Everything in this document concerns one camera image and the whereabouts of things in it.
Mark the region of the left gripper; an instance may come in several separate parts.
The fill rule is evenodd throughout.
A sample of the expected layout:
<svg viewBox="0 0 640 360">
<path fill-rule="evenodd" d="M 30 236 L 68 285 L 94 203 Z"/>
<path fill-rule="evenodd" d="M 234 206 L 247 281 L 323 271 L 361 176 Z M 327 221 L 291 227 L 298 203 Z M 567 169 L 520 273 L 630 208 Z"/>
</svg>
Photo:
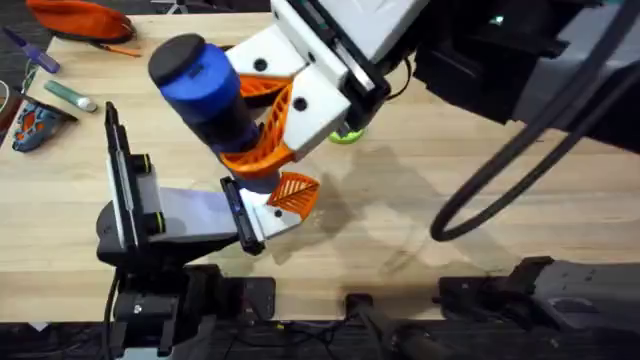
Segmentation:
<svg viewBox="0 0 640 360">
<path fill-rule="evenodd" d="M 207 192 L 160 187 L 154 167 L 136 174 L 122 156 L 110 155 L 106 166 L 112 200 L 96 221 L 96 255 L 116 268 L 181 268 L 234 243 L 256 256 L 261 241 L 305 221 L 320 186 L 283 172 L 269 194 L 240 190 L 230 177 L 220 192 Z"/>
</svg>

